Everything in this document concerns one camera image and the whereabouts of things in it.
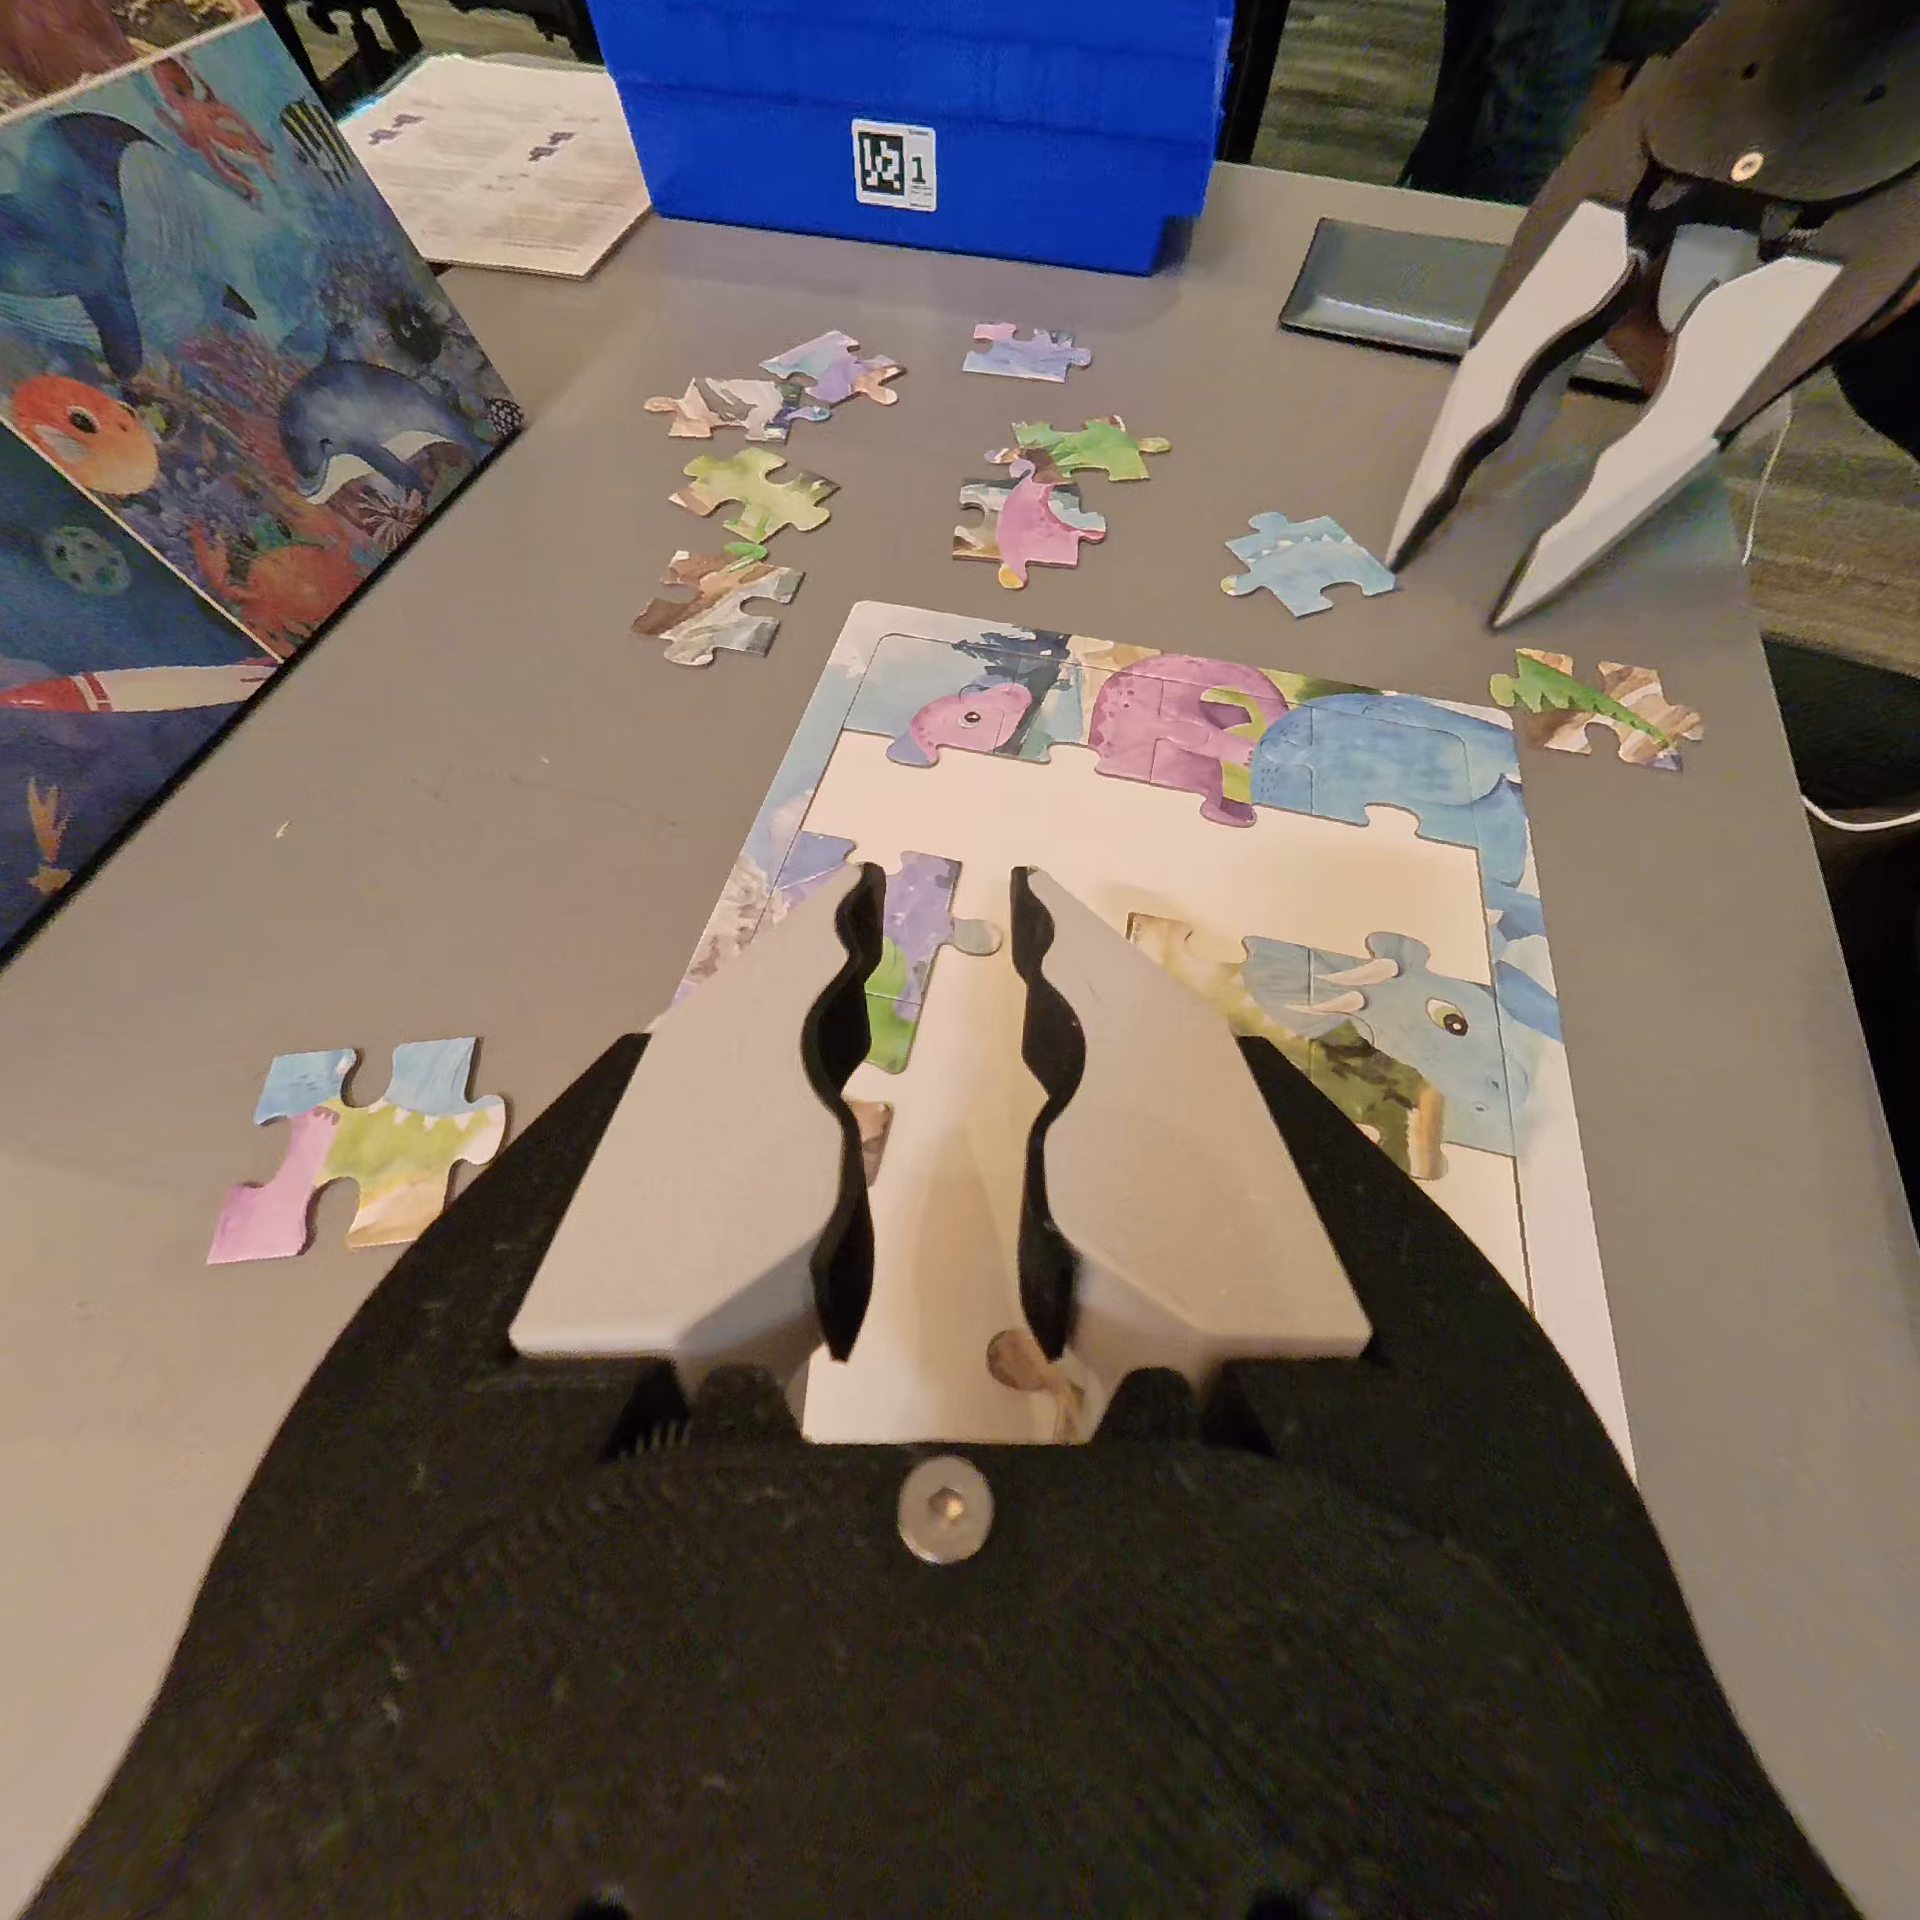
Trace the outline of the person's right hand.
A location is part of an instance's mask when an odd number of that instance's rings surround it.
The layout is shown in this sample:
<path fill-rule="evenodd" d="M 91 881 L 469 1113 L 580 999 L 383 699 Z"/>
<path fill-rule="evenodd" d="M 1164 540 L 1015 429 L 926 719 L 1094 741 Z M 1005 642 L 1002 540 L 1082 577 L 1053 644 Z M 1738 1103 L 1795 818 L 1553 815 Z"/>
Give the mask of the person's right hand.
<path fill-rule="evenodd" d="M 1671 347 L 1671 334 L 1660 311 L 1661 275 L 1663 269 L 1657 262 L 1642 260 L 1631 300 L 1605 331 L 1609 351 L 1649 398 L 1663 380 Z"/>

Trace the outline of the green yellow puzzle piece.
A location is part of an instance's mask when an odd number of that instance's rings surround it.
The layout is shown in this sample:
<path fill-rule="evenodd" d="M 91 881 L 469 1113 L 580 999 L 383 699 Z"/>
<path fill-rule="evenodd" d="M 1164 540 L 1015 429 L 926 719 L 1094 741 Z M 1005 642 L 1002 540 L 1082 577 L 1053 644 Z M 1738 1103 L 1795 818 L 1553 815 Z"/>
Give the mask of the green yellow puzzle piece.
<path fill-rule="evenodd" d="M 701 455 L 684 466 L 684 483 L 668 499 L 698 516 L 726 508 L 724 527 L 735 545 L 766 548 L 781 531 L 812 533 L 830 519 L 836 483 L 812 470 L 785 470 L 775 449 Z"/>

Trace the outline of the blue dinosaur body puzzle piece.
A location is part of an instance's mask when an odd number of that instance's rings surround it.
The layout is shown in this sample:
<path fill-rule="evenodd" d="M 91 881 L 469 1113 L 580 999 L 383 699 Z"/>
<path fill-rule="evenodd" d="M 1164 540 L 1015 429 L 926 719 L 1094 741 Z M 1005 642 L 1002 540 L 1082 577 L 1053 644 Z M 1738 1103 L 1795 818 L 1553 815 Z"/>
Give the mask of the blue dinosaur body puzzle piece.
<path fill-rule="evenodd" d="M 1526 813 L 1511 730 L 1403 693 L 1308 699 L 1257 741 L 1251 802 L 1364 825 L 1372 806 L 1414 815 L 1420 836 L 1477 847 L 1515 875 Z"/>

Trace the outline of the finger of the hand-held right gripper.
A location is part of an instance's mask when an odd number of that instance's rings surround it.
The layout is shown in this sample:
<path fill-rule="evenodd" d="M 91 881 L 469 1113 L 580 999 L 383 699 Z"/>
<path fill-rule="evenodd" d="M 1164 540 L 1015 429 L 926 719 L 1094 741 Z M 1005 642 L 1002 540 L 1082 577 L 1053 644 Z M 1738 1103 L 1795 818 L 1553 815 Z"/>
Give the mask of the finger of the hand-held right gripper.
<path fill-rule="evenodd" d="M 1477 468 L 1514 439 L 1537 391 L 1572 370 L 1623 316 L 1638 281 L 1642 252 L 1626 212 L 1578 204 L 1462 354 L 1401 500 L 1389 569 L 1414 559 Z"/>
<path fill-rule="evenodd" d="M 1563 519 L 1540 533 L 1498 611 L 1501 630 L 1553 601 L 1638 527 L 1738 433 L 1743 396 L 1839 276 L 1839 262 L 1780 257 L 1705 292 L 1671 339 L 1669 370 L 1642 418 L 1590 468 Z"/>

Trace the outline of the pink dinosaur head puzzle piece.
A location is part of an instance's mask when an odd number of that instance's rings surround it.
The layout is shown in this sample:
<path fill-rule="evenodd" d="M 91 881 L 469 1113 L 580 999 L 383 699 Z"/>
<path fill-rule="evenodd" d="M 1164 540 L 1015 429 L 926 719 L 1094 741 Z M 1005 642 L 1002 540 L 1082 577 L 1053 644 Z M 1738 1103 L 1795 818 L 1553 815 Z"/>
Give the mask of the pink dinosaur head puzzle piece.
<path fill-rule="evenodd" d="M 946 750 L 1046 761 L 1085 741 L 1082 662 L 1066 634 L 985 630 L 971 641 L 886 636 L 849 724 L 884 733 L 884 756 L 931 767 Z"/>

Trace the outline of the pink yellow blue puzzle piece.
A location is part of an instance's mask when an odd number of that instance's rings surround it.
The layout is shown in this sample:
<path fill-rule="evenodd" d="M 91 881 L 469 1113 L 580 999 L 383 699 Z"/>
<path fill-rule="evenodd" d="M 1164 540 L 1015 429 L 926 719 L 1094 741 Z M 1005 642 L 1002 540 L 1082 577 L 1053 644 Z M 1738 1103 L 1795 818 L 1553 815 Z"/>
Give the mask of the pink yellow blue puzzle piece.
<path fill-rule="evenodd" d="M 268 1181 L 229 1188 L 205 1261 L 299 1258 L 318 1195 L 337 1181 L 356 1188 L 350 1249 L 415 1241 L 442 1215 L 455 1167 L 492 1163 L 508 1135 L 508 1101 L 469 1094 L 476 1051 L 476 1037 L 396 1044 L 389 1083 L 367 1103 L 345 1097 L 354 1047 L 273 1058 L 254 1122 L 285 1124 L 282 1161 Z"/>

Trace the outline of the green tan puzzle piece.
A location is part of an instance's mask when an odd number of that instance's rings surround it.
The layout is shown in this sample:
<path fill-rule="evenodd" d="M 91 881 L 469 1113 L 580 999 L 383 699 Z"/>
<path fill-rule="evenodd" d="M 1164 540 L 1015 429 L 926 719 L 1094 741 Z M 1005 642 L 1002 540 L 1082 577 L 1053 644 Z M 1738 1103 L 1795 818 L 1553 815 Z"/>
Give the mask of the green tan puzzle piece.
<path fill-rule="evenodd" d="M 1148 458 L 1171 451 L 1165 437 L 1137 437 L 1117 417 L 1094 417 L 1077 428 L 1046 421 L 1015 423 L 1011 445 L 991 449 L 985 459 L 1013 475 L 1043 485 L 1063 485 L 1077 473 L 1102 473 L 1114 483 L 1143 483 Z"/>

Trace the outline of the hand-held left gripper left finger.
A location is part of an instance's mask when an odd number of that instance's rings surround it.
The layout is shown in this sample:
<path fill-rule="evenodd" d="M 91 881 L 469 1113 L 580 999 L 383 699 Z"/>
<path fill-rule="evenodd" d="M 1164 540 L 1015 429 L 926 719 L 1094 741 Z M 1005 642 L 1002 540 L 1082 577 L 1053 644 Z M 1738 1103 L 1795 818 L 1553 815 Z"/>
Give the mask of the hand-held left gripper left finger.
<path fill-rule="evenodd" d="M 519 1356 L 852 1354 L 876 1245 L 845 1086 L 882 895 L 879 867 L 843 867 L 657 1022 L 513 1322 Z"/>

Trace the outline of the dinosaur puzzle tray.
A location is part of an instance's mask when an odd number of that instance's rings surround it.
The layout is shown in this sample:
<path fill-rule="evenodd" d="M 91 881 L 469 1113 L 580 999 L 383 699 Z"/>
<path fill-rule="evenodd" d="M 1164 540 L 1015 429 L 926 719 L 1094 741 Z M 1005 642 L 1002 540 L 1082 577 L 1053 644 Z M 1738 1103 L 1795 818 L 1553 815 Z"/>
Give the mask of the dinosaur puzzle tray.
<path fill-rule="evenodd" d="M 1055 742 L 1045 761 L 946 750 L 934 765 L 917 770 L 884 756 L 884 733 L 849 724 L 882 637 L 971 641 L 1002 628 L 1026 630 L 924 609 L 852 606 L 675 999 L 691 997 L 746 950 L 761 926 L 785 916 L 769 922 L 766 907 L 801 830 L 849 836 L 855 842 L 851 863 L 868 859 L 884 870 L 905 851 L 958 859 L 962 874 L 950 911 L 961 922 L 994 923 L 1003 942 L 1011 938 L 1003 915 L 1015 867 L 1043 868 L 1123 938 L 1131 911 L 1187 922 L 1191 943 L 1227 963 L 1244 963 L 1251 938 L 1362 954 L 1369 933 L 1405 933 L 1428 947 L 1433 972 L 1493 990 L 1507 1066 L 1524 1069 L 1526 1090 L 1514 1094 L 1514 1158 L 1446 1145 L 1437 1178 L 1420 1179 L 1401 1167 L 1494 1261 L 1569 1361 L 1623 1460 L 1631 1463 L 1530 815 L 1519 868 L 1507 875 L 1477 847 L 1420 836 L 1414 815 L 1399 806 L 1369 806 L 1366 823 L 1350 825 L 1254 805 L 1254 821 L 1237 827 L 1210 823 L 1202 797 L 1179 787 L 1102 775 L 1089 722 L 1103 682 L 1154 657 L 1202 657 L 1194 642 L 1161 649 L 1067 634 L 1083 675 L 1085 741 Z M 1286 709 L 1332 693 L 1379 690 L 1227 658 L 1219 658 L 1213 671 L 1237 683 L 1254 670 L 1278 683 Z M 1428 702 L 1477 714 L 1514 733 L 1490 706 Z M 901 1145 L 908 1138 L 905 1089 L 921 1082 L 924 1066 L 958 1073 L 961 1014 L 985 1014 L 990 997 L 1013 986 L 1005 948 L 991 956 L 940 950 L 908 1066 L 901 1073 L 868 1066 L 858 1082 L 897 1107 Z M 1356 1122 L 1321 1093 L 1379 1143 L 1373 1126 Z"/>

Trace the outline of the blue plastic bin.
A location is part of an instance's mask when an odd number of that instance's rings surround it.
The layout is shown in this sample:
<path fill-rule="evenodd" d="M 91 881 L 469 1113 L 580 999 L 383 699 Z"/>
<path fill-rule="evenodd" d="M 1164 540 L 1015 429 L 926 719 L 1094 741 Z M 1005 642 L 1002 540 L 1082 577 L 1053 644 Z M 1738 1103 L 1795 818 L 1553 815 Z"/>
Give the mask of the blue plastic bin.
<path fill-rule="evenodd" d="M 1207 201 L 1233 5 L 590 13 L 671 220 L 1150 275 Z"/>

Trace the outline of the blue white puzzle piece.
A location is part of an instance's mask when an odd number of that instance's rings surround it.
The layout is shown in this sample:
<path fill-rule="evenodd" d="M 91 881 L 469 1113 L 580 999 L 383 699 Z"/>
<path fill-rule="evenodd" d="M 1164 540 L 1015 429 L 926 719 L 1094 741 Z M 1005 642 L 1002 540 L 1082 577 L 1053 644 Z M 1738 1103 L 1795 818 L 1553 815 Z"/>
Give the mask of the blue white puzzle piece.
<path fill-rule="evenodd" d="M 1238 572 L 1219 587 L 1230 597 L 1270 591 L 1286 613 L 1308 617 L 1331 611 L 1329 587 L 1353 585 L 1364 597 L 1396 589 L 1396 577 L 1332 516 L 1289 519 L 1283 511 L 1251 516 L 1251 531 L 1227 541 Z"/>

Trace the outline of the purple dinosaur body puzzle piece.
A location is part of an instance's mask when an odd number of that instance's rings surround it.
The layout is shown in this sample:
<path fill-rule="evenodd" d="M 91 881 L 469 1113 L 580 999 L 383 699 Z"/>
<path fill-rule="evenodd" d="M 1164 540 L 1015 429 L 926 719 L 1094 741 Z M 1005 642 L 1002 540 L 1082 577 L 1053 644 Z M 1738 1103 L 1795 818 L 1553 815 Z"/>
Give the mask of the purple dinosaur body puzzle piece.
<path fill-rule="evenodd" d="M 1094 767 L 1222 802 L 1221 748 L 1233 719 L 1210 702 L 1217 667 L 1202 657 L 1154 657 L 1110 675 L 1089 722 Z"/>

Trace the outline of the pastel purple pink puzzle piece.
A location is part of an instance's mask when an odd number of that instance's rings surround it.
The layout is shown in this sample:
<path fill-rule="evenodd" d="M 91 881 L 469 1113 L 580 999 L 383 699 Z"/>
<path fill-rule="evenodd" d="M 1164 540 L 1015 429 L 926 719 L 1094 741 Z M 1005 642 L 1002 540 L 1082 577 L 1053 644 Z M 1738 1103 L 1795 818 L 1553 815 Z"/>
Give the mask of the pastel purple pink puzzle piece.
<path fill-rule="evenodd" d="M 1075 370 L 1090 367 L 1092 361 L 1092 350 L 1077 342 L 1067 329 L 990 319 L 973 324 L 962 372 L 1059 386 Z"/>

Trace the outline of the paper instruction sheet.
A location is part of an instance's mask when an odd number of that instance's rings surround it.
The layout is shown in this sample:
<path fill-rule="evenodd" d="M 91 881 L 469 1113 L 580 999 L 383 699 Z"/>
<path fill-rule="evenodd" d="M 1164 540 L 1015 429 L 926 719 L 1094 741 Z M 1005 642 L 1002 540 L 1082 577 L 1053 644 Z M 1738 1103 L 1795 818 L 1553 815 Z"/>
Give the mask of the paper instruction sheet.
<path fill-rule="evenodd" d="M 585 278 L 652 209 L 593 65 L 427 54 L 340 133 L 439 265 Z"/>

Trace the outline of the purple blue green puzzle piece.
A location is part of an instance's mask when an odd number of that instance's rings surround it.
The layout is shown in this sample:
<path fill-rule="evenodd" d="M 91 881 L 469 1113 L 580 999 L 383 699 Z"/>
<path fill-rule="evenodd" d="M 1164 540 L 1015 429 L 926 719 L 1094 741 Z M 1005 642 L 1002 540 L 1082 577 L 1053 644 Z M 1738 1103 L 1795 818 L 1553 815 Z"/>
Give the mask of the purple blue green puzzle piece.
<path fill-rule="evenodd" d="M 1285 693 L 1259 670 L 1251 678 L 1219 682 L 1202 690 L 1197 711 L 1212 727 L 1210 745 L 1217 756 L 1217 775 L 1202 799 L 1210 823 L 1246 827 L 1254 821 L 1253 755 L 1286 709 Z"/>

